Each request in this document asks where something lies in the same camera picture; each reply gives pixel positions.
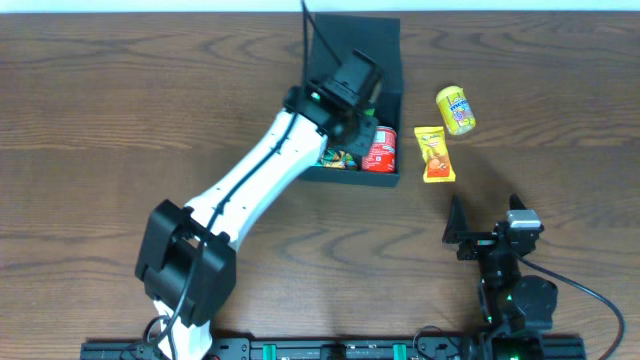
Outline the yellow Mentos candy bottle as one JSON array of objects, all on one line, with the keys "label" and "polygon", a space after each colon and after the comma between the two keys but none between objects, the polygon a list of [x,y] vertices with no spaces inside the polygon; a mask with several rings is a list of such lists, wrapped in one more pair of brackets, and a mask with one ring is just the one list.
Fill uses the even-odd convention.
[{"label": "yellow Mentos candy bottle", "polygon": [[459,86],[448,86],[436,95],[436,104],[451,135],[463,135],[476,126],[471,106]]}]

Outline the red potato chips can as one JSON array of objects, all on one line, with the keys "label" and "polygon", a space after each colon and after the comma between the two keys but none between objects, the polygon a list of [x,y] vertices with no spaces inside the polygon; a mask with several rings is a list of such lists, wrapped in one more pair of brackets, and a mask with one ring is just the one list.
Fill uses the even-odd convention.
[{"label": "red potato chips can", "polygon": [[396,131],[378,126],[369,153],[362,159],[361,169],[367,172],[394,173],[396,170]]}]

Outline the yellow Julies biscuit packet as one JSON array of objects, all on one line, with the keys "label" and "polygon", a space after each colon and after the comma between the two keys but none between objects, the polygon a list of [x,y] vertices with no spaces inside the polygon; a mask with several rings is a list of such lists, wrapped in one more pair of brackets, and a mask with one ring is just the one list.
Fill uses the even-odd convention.
[{"label": "yellow Julies biscuit packet", "polygon": [[414,135],[425,162],[425,183],[454,182],[456,174],[446,146],[445,129],[442,126],[415,127]]}]

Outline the Haribo worms candy bag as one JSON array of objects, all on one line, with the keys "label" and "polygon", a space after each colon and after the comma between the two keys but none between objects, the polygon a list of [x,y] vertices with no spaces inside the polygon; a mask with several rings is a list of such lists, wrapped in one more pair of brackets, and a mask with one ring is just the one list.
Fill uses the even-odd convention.
[{"label": "Haribo worms candy bag", "polygon": [[324,168],[339,170],[358,170],[359,165],[356,159],[349,153],[342,150],[328,149],[320,157],[318,165]]}]

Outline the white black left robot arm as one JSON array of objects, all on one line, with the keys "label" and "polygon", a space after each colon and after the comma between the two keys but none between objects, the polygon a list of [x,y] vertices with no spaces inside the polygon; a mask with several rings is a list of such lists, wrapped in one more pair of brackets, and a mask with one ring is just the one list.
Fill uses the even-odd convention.
[{"label": "white black left robot arm", "polygon": [[379,93],[344,83],[293,87],[267,133],[215,185],[149,215],[134,274],[162,321],[150,343],[167,359],[201,359],[214,315],[236,284],[246,235],[274,200],[328,147],[364,156]]}]

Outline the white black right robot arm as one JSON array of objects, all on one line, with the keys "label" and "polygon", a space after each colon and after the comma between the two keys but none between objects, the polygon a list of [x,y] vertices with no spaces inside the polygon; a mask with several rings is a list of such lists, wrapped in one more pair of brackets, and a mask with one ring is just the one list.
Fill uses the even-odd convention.
[{"label": "white black right robot arm", "polygon": [[462,359],[543,359],[542,334],[552,328],[557,286],[524,276],[518,263],[536,248],[544,231],[537,213],[515,194],[509,210],[488,232],[470,229],[462,201],[454,196],[442,241],[458,246],[460,261],[478,263],[478,296],[486,325],[462,338]]}]

